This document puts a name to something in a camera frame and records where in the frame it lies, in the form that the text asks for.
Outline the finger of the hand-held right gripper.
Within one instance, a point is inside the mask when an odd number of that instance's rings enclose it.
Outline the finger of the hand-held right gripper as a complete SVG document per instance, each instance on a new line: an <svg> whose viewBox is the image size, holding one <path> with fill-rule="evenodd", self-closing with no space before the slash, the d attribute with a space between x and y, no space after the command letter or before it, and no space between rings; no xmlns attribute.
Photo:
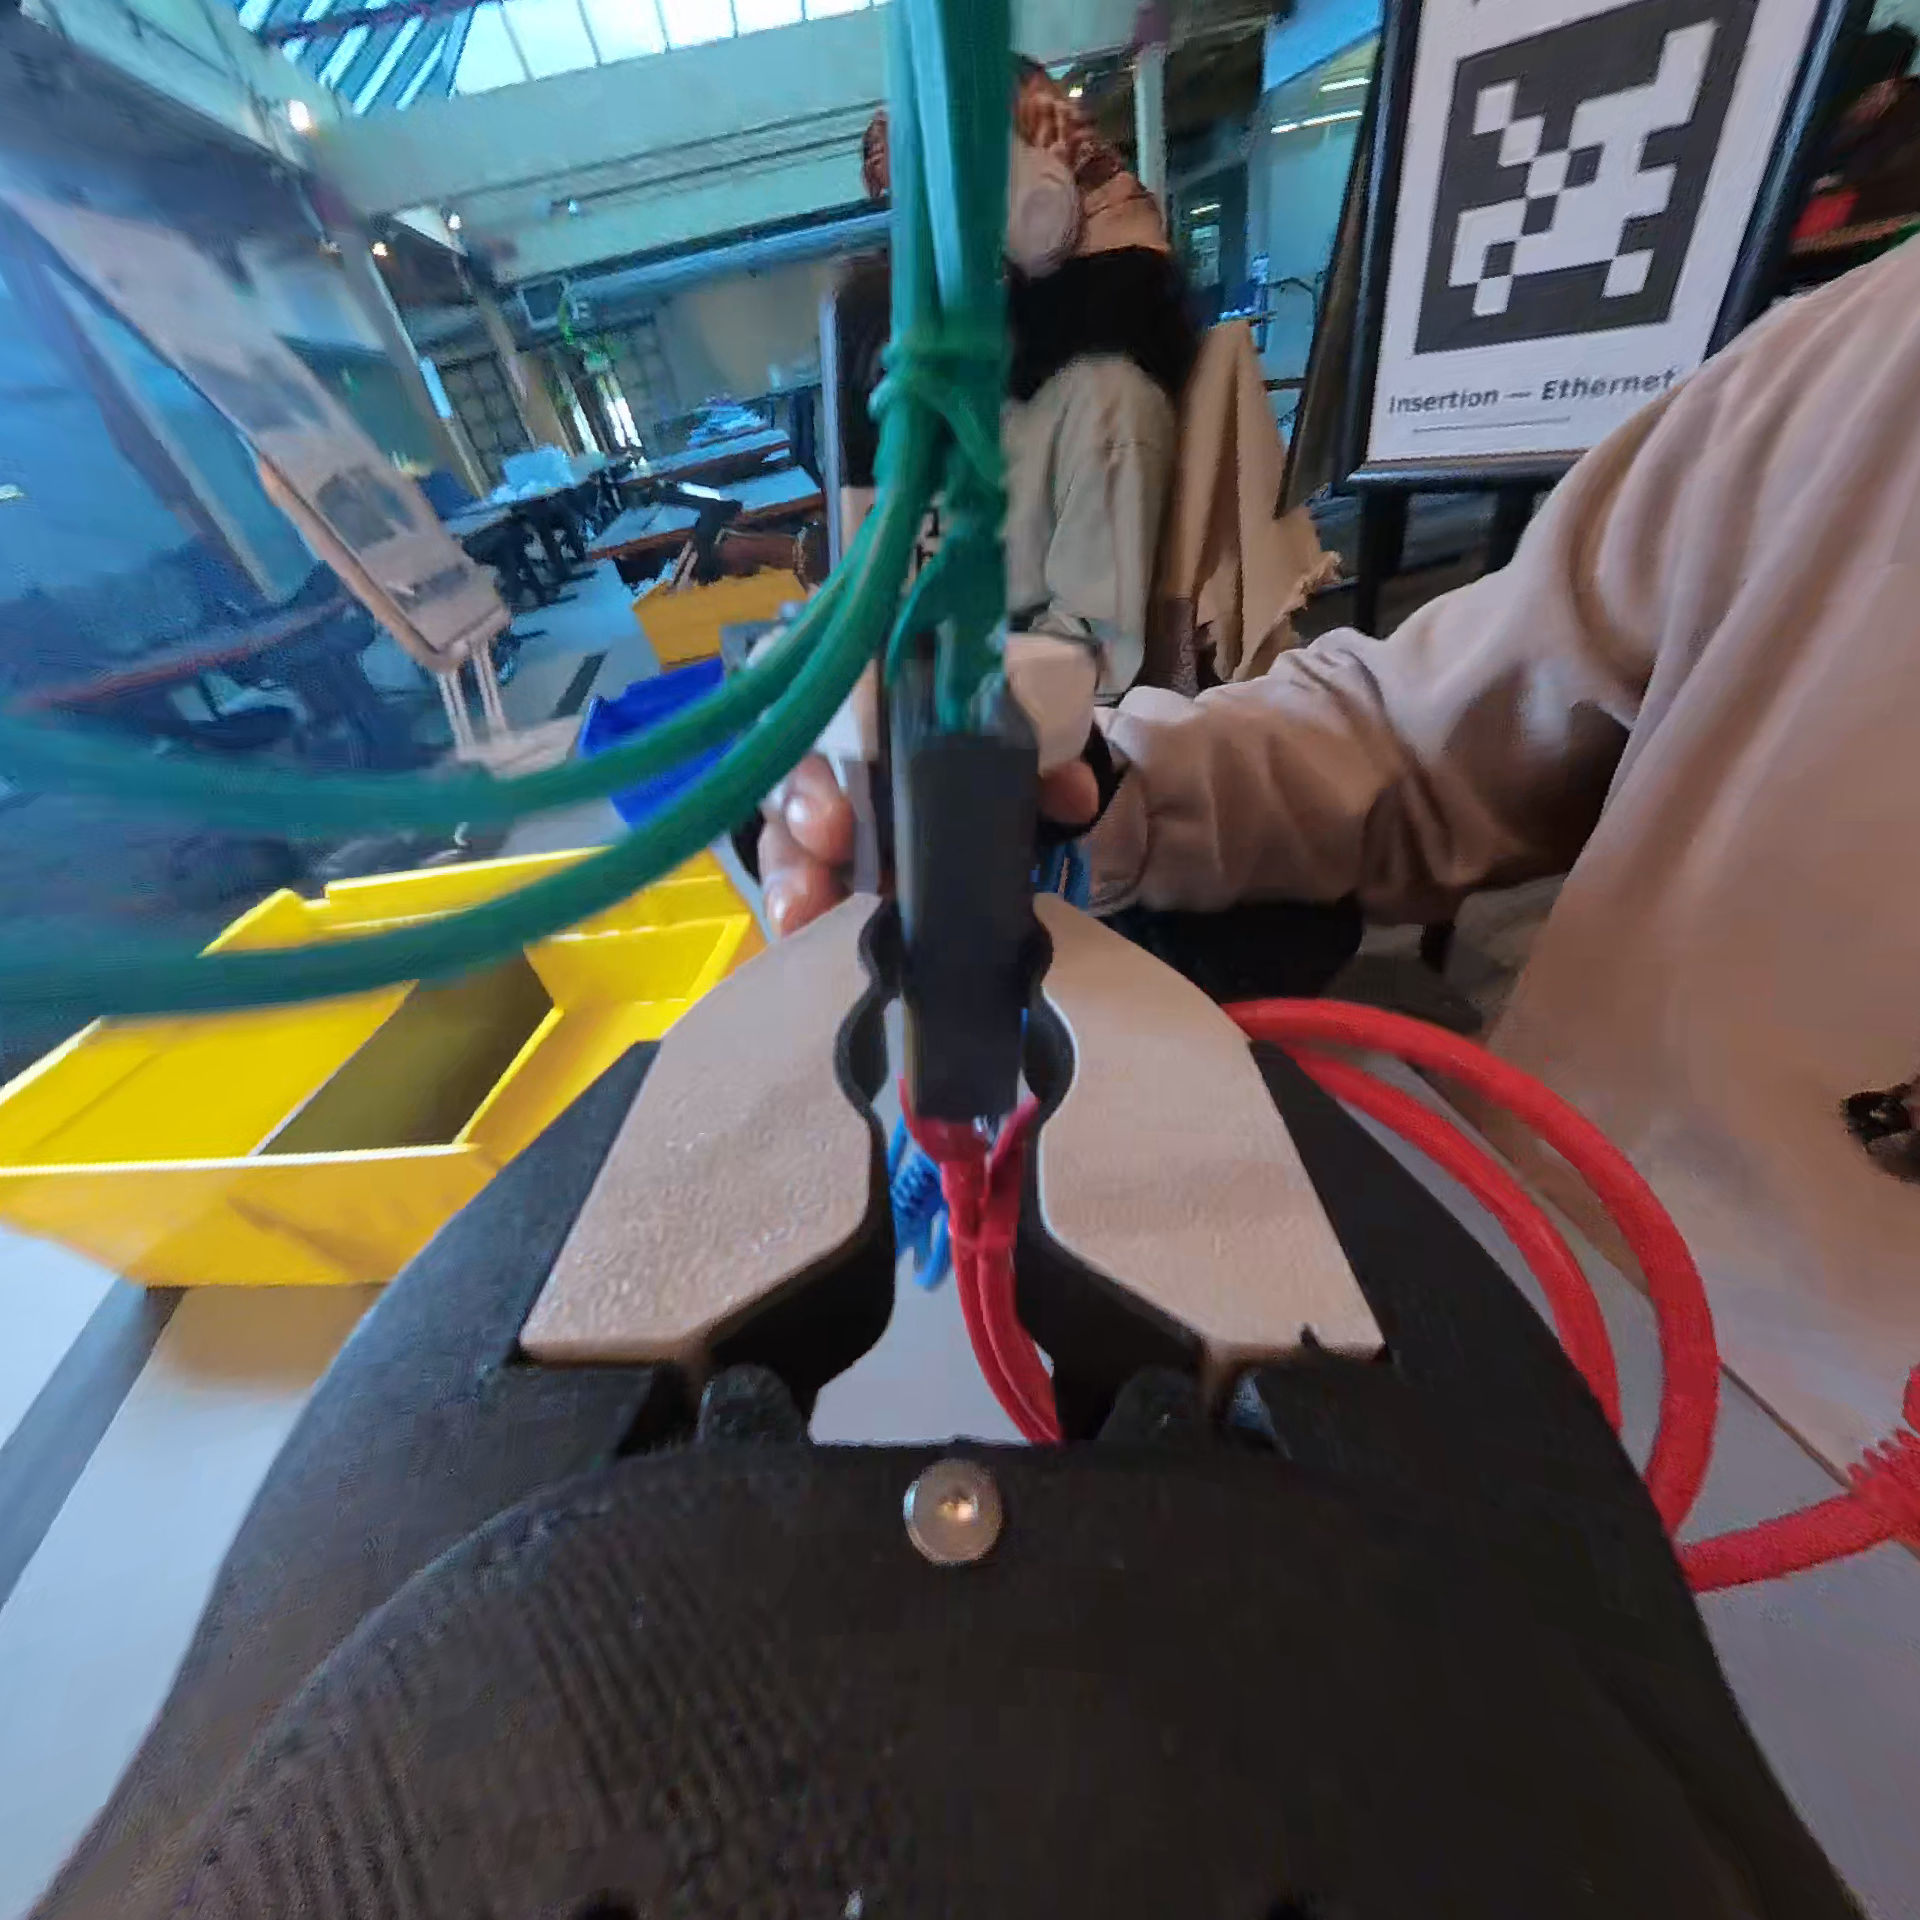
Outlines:
<svg viewBox="0 0 1920 1920"><path fill-rule="evenodd" d="M848 890L858 897L893 892L893 785L884 754L832 754L832 778L848 805Z"/></svg>

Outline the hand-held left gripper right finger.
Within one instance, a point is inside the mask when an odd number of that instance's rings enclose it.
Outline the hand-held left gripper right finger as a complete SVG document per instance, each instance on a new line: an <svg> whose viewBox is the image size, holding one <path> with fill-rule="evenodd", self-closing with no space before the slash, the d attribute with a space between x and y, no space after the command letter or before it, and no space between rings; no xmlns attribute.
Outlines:
<svg viewBox="0 0 1920 1920"><path fill-rule="evenodd" d="M1373 1361L1377 1315L1235 1019L1067 901L1036 910L1019 1320L1058 1401L1166 1369L1220 1403L1310 1349Z"/></svg>

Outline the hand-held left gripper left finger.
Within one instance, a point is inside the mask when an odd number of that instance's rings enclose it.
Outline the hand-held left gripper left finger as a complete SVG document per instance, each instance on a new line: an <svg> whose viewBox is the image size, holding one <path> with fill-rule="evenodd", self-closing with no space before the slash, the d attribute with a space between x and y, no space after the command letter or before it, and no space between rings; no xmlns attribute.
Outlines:
<svg viewBox="0 0 1920 1920"><path fill-rule="evenodd" d="M797 1403L886 1331L886 1070L854 897L726 977L658 1043L518 1333L528 1361L756 1365Z"/></svg>

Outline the black ethernet coupler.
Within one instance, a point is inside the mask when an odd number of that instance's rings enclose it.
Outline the black ethernet coupler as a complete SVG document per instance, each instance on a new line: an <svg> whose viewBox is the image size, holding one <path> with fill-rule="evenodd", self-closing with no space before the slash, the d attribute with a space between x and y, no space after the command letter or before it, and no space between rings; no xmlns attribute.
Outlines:
<svg viewBox="0 0 1920 1920"><path fill-rule="evenodd" d="M1041 953L1038 753L917 722L893 786L907 1100L922 1120L998 1120L1017 1100Z"/></svg>

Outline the blue plastic bin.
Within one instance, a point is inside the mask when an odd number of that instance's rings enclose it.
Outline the blue plastic bin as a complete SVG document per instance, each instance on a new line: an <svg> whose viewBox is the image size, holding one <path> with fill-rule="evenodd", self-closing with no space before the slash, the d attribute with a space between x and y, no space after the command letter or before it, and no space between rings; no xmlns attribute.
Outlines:
<svg viewBox="0 0 1920 1920"><path fill-rule="evenodd" d="M604 758L638 741L653 738L686 710L710 700L726 683L726 676L725 658L708 656L670 665L650 680L633 682L619 693L593 694L582 709L577 754L580 758ZM739 737L740 726L734 726L726 737L715 737L702 750L686 753L674 762L660 763L645 779L619 786L611 796L611 806L619 824L629 829L641 829L652 824L660 810L673 806L684 793L700 786L718 762L734 750Z"/></svg>

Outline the person's right forearm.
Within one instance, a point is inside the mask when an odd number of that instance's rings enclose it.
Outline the person's right forearm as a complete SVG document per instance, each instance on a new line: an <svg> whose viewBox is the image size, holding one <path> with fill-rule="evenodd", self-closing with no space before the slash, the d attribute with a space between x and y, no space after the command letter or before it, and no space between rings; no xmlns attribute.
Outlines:
<svg viewBox="0 0 1920 1920"><path fill-rule="evenodd" d="M1682 686L1916 693L1916 241L1774 307L1388 638L1106 715L1098 910L1356 901L1421 922L1563 872Z"/></svg>

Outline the person's right hand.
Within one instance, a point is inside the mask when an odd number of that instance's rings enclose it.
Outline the person's right hand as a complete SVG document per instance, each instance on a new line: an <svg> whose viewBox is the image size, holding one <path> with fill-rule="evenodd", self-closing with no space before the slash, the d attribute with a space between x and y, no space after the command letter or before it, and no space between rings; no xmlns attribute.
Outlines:
<svg viewBox="0 0 1920 1920"><path fill-rule="evenodd" d="M1036 852L1045 858L1091 832L1121 786L1109 747L1088 738L1078 758L1041 779ZM803 930L851 897L858 811L827 757L812 753L758 805L746 860L758 881L761 917L776 939Z"/></svg>

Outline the beige cloth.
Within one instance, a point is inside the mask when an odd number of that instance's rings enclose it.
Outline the beige cloth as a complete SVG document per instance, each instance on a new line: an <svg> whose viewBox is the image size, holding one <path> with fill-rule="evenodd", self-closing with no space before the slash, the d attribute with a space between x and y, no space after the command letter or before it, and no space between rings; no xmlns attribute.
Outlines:
<svg viewBox="0 0 1920 1920"><path fill-rule="evenodd" d="M1286 451L1246 321L1213 324L1184 386L1138 683L1193 698L1260 680L1338 579L1307 507L1282 507Z"/></svg>

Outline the small yellow plastic bin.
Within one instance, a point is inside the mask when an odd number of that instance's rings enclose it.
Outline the small yellow plastic bin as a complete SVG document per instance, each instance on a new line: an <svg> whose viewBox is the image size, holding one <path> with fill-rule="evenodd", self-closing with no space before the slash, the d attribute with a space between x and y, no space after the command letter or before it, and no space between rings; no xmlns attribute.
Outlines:
<svg viewBox="0 0 1920 1920"><path fill-rule="evenodd" d="M630 601L641 636L660 669L694 665L723 653L723 629L766 621L809 596L784 568L718 579L714 584L650 584Z"/></svg>

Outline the black sign stand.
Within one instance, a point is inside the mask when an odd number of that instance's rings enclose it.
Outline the black sign stand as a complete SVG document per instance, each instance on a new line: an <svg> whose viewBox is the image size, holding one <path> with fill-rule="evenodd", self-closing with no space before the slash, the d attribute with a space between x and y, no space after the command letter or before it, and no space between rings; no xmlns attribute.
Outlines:
<svg viewBox="0 0 1920 1920"><path fill-rule="evenodd" d="M1484 573L1513 561L1538 501L1569 473L1570 460L1493 458L1453 465L1368 465L1347 480L1361 504L1354 570L1354 627L1381 636L1388 580L1401 571L1416 497L1478 494L1496 501Z"/></svg>

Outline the dark wooden table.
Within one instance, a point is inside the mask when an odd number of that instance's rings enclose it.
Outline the dark wooden table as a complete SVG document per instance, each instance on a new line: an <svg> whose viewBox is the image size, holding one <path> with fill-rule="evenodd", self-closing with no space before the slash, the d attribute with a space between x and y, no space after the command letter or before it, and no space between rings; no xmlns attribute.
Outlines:
<svg viewBox="0 0 1920 1920"><path fill-rule="evenodd" d="M630 504L587 542L589 565L612 565L641 586L700 542L725 533L795 536L826 522L826 491L803 467L756 472L715 488L652 478L626 488Z"/></svg>
<svg viewBox="0 0 1920 1920"><path fill-rule="evenodd" d="M555 452L545 469L558 475L555 484L508 484L442 516L515 609L561 606L593 577L589 547L624 509L635 454Z"/></svg>

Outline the person's beige top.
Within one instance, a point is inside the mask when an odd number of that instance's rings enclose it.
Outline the person's beige top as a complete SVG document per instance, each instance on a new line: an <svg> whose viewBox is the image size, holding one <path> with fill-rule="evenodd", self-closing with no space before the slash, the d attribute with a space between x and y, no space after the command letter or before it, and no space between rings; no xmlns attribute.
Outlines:
<svg viewBox="0 0 1920 1920"><path fill-rule="evenodd" d="M1832 1470L1916 1369L1916 1180L1842 1105L1916 1073L1916 825L1595 829L1499 1021L1686 1238L1736 1381Z"/></svg>

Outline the black-and-white tag sign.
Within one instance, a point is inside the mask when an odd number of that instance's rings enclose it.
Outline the black-and-white tag sign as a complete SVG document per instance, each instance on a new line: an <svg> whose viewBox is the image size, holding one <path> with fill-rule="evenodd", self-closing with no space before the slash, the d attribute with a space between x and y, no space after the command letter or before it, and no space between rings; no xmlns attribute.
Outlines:
<svg viewBox="0 0 1920 1920"><path fill-rule="evenodd" d="M1547 484L1761 310L1872 5L1382 9L1338 483Z"/></svg>

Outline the printed board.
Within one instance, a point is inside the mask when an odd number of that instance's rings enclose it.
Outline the printed board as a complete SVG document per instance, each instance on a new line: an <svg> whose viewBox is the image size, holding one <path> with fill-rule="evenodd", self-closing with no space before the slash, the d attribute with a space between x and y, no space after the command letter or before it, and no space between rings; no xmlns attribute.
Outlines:
<svg viewBox="0 0 1920 1920"><path fill-rule="evenodd" d="M422 668L481 658L512 618L301 357L185 238L4 188L4 206L245 440L261 488Z"/></svg>

